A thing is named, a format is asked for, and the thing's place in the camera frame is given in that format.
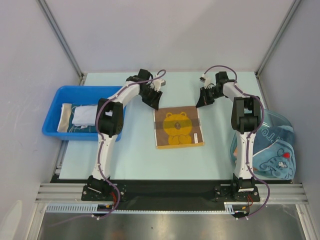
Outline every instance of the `blue basket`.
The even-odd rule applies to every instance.
[[[98,141],[97,133],[89,132],[57,132],[62,104],[94,105],[99,99],[109,98],[121,86],[62,86],[53,98],[48,114],[42,126],[42,133],[46,136],[56,137],[61,140]]]

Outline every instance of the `white towel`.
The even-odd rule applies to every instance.
[[[72,124],[75,126],[94,126],[96,124],[97,105],[77,106]]]

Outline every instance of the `shiny metal surface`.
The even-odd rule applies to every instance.
[[[111,214],[49,227],[74,217],[46,213],[38,240],[304,240],[295,205],[269,205],[249,220],[231,215]]]

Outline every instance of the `purple cable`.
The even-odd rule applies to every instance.
[[[213,69],[213,68],[226,68],[226,69],[231,70],[231,71],[234,73],[234,75],[235,75],[235,79],[234,79],[234,87],[235,87],[235,89],[237,89],[237,90],[238,90],[242,95],[244,95],[244,96],[252,97],[252,98],[256,99],[256,100],[259,102],[259,104],[260,104],[260,108],[261,108],[261,121],[260,121],[260,124],[256,127],[256,129],[254,129],[252,132],[250,132],[249,135],[248,135],[248,137],[247,137],[247,142],[246,142],[246,161],[245,161],[245,163],[246,163],[246,166],[247,166],[250,174],[252,175],[252,177],[253,177],[255,180],[257,180],[258,182],[264,184],[264,185],[266,186],[267,190],[268,190],[268,193],[267,193],[267,196],[266,196],[266,198],[265,198],[265,201],[264,201],[264,203],[261,205],[261,207],[260,207],[257,211],[255,211],[255,212],[253,212],[253,213],[251,213],[251,214],[249,215],[249,216],[253,216],[253,215],[255,215],[256,213],[258,213],[264,206],[267,205],[267,202],[268,202],[268,200],[269,200],[269,198],[270,198],[270,187],[269,187],[269,185],[268,185],[265,181],[263,181],[262,179],[258,178],[258,177],[254,174],[254,172],[251,170],[250,165],[249,165],[249,144],[250,144],[250,136],[251,136],[252,134],[256,133],[256,132],[259,130],[259,128],[262,126],[262,124],[264,123],[264,119],[265,119],[265,109],[264,109],[264,106],[263,106],[262,102],[260,101],[260,99],[259,99],[257,96],[244,93],[244,92],[236,85],[237,80],[238,80],[238,75],[237,75],[237,73],[236,73],[235,70],[233,70],[231,67],[228,67],[228,66],[215,65],[215,66],[209,67],[209,68],[204,72],[204,74],[206,74],[209,70],[211,70],[211,69]]]
[[[106,105],[108,103],[110,103],[111,101],[117,99],[117,97],[123,93],[124,90],[126,90],[127,88],[133,86],[133,85],[136,85],[136,84],[143,84],[143,83],[148,83],[148,82],[152,82],[154,80],[157,80],[157,79],[160,79],[162,78],[166,73],[167,71],[165,69],[161,69],[160,71],[158,71],[158,73],[156,75],[159,75],[161,72],[163,72],[162,75],[160,76],[157,76],[153,79],[149,79],[149,80],[143,80],[143,81],[138,81],[138,82],[133,82],[133,83],[130,83],[128,86],[125,86],[123,88],[121,88],[119,90],[119,92],[117,93],[116,96],[112,97],[112,98],[109,98],[100,108],[97,116],[96,116],[96,120],[95,120],[95,129],[97,131],[98,134],[100,134],[101,138],[102,138],[102,142],[101,142],[101,145],[99,147],[99,151],[98,151],[98,156],[97,156],[97,163],[98,163],[98,169],[99,169],[99,172],[101,174],[101,176],[103,177],[103,179],[110,185],[112,186],[115,190],[116,190],[116,193],[117,193],[117,200],[116,200],[116,203],[114,205],[114,207],[112,208],[112,210],[110,210],[106,215],[104,216],[101,216],[101,217],[95,217],[96,219],[105,219],[106,217],[108,217],[114,210],[117,209],[118,205],[119,205],[119,202],[120,202],[120,191],[119,189],[117,188],[116,185],[114,185],[111,181],[109,181],[106,176],[104,175],[102,169],[101,169],[101,164],[100,164],[100,155],[101,155],[101,151],[102,151],[102,147],[103,147],[103,144],[104,144],[104,140],[105,140],[105,137],[104,135],[99,131],[98,129],[98,121],[99,121],[99,118],[104,110],[104,108],[106,107]],[[52,224],[52,225],[49,225],[49,227],[54,227],[54,226],[57,226],[57,225],[60,225],[60,224],[64,224],[64,223],[67,223],[69,221],[72,221],[72,220],[75,220],[75,219],[79,219],[79,218],[83,218],[83,217],[92,217],[92,215],[89,215],[89,214],[82,214],[82,215],[78,215],[78,216],[74,216],[74,217],[71,217],[69,219],[66,219],[66,220],[63,220],[63,221],[60,221],[60,222],[57,222],[55,224]]]

